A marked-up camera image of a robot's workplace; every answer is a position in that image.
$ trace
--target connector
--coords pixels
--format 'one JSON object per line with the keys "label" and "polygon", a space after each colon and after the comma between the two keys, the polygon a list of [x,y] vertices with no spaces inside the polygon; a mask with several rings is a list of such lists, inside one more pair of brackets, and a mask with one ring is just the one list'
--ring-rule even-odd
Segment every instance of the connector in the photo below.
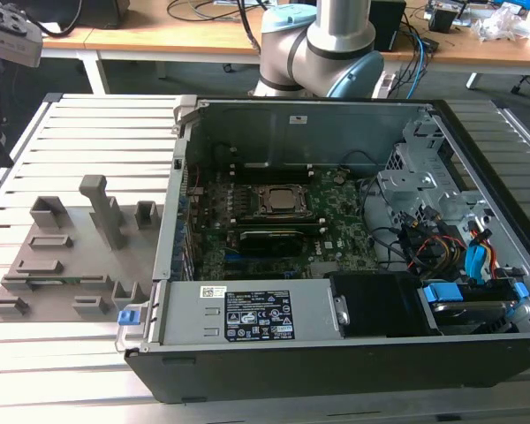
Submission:
{"label": "connector", "polygon": [[471,240],[471,243],[469,243],[469,246],[478,246],[483,241],[490,239],[492,235],[493,235],[493,232],[489,228],[486,228],[483,232],[480,232],[473,238],[473,240]]}
{"label": "connector", "polygon": [[431,283],[427,287],[424,287],[424,294],[428,303],[463,301],[463,295],[455,283]]}
{"label": "connector", "polygon": [[469,246],[466,252],[466,274],[472,278],[477,285],[485,284],[481,270],[487,260],[487,251],[483,246]]}
{"label": "connector", "polygon": [[426,37],[422,38],[421,41],[424,45],[424,50],[427,51],[430,55],[433,55],[438,50],[438,47],[440,45],[439,42],[436,42]]}
{"label": "connector", "polygon": [[440,213],[434,208],[431,208],[430,206],[426,206],[423,209],[423,212],[424,212],[424,216],[429,221],[442,221],[442,216],[440,215]]}
{"label": "connector", "polygon": [[481,232],[481,229],[479,228],[479,225],[477,225],[477,223],[475,221],[468,221],[467,222],[467,229],[469,231]]}
{"label": "connector", "polygon": [[526,275],[526,272],[522,268],[512,267],[512,268],[498,268],[496,272],[501,270],[506,276],[512,278],[521,278]]}
{"label": "connector", "polygon": [[414,216],[408,215],[405,212],[400,212],[398,214],[398,219],[400,219],[401,223],[411,228],[416,228],[419,224],[418,220]]}

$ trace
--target blue cable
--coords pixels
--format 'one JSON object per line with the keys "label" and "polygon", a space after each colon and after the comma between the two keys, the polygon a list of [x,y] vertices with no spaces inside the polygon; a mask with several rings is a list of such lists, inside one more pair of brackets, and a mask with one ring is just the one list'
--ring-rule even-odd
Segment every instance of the blue cable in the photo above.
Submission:
{"label": "blue cable", "polygon": [[408,92],[408,96],[406,97],[407,99],[411,98],[411,96],[414,93],[414,90],[418,86],[418,81],[420,80],[420,71],[422,69],[422,64],[424,63],[424,44],[422,44],[422,40],[420,39],[418,35],[413,34],[413,33],[411,34],[413,35],[413,37],[416,37],[416,40],[418,41],[418,45],[420,46],[420,62],[418,63],[418,69],[416,70],[416,76],[414,77],[413,86],[410,87],[410,92]]}

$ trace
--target desk leg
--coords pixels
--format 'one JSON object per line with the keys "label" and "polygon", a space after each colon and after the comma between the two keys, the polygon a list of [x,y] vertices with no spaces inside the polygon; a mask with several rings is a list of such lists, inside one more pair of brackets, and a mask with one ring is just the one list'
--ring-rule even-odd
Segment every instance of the desk leg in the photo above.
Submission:
{"label": "desk leg", "polygon": [[386,99],[389,97],[390,89],[402,65],[402,62],[385,62],[381,78],[377,81],[371,96],[373,99]]}
{"label": "desk leg", "polygon": [[482,73],[472,73],[471,77],[467,80],[466,87],[469,90],[473,90],[475,87],[477,87],[477,84],[479,84],[479,80],[481,79]]}
{"label": "desk leg", "polygon": [[166,62],[156,61],[155,62],[155,68],[157,70],[157,78],[159,80],[164,80],[167,78],[167,69],[165,67]]}
{"label": "desk leg", "polygon": [[95,95],[109,94],[108,81],[102,67],[102,60],[98,57],[98,52],[96,50],[82,50],[79,52],[79,59],[85,65],[92,92]]}

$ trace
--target wooden desk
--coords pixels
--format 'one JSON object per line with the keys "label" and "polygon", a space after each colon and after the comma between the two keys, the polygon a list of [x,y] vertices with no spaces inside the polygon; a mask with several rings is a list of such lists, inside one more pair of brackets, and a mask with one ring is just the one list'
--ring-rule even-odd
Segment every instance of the wooden desk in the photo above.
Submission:
{"label": "wooden desk", "polygon": [[[67,45],[78,45],[84,37],[84,50],[72,53],[81,59],[95,94],[109,92],[102,69],[102,60],[150,60],[158,63],[163,76],[164,62],[210,62],[258,64],[257,53],[249,44],[242,25],[238,22],[183,22],[167,14],[170,0],[131,0],[122,27],[118,30],[86,30],[68,39],[49,40],[49,52],[67,55]],[[530,74],[530,49],[526,40],[480,42],[469,28],[454,28],[450,34],[430,33],[427,21],[417,18],[413,8],[424,0],[407,0],[407,15],[419,32],[440,43],[431,62],[431,69],[448,72],[479,72]],[[230,6],[207,5],[201,9],[209,15],[233,11]],[[195,19],[188,4],[173,8],[181,17]],[[247,13],[255,38],[261,40],[261,8]],[[399,36],[395,51],[383,53],[387,73],[394,72],[411,60],[413,48],[404,36]]]}
{"label": "wooden desk", "polygon": [[[509,40],[496,40],[480,42],[468,27],[453,27],[449,34],[433,33],[428,31],[428,22],[421,19],[423,12],[413,8],[422,6],[424,0],[407,0],[406,15],[410,23],[416,27],[422,37],[427,37],[440,43],[438,51],[432,59],[432,64],[449,64],[463,66],[502,66],[502,67],[529,67],[530,48],[526,46],[525,39],[515,42]],[[390,61],[409,61],[413,56],[413,48],[405,36],[397,40],[395,51],[384,53],[385,59]]]}
{"label": "wooden desk", "polygon": [[85,41],[92,33],[93,28],[78,27],[71,34],[63,38],[45,37],[43,39],[44,49],[84,49]]}
{"label": "wooden desk", "polygon": [[[183,22],[167,14],[170,0],[131,0],[122,27],[116,31],[95,29],[87,38],[87,49],[210,53],[257,56],[240,22]],[[215,16],[235,11],[232,6],[204,6]],[[174,7],[173,14],[198,19],[188,4]],[[247,12],[255,38],[261,39],[263,10]]]}

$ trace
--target motherboard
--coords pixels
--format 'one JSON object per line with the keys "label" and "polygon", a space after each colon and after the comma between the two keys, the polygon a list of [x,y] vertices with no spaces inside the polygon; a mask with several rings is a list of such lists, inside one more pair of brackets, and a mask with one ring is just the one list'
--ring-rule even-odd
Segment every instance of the motherboard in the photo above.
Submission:
{"label": "motherboard", "polygon": [[216,173],[191,191],[196,280],[322,278],[377,269],[357,213],[356,181],[345,170],[257,174]]}

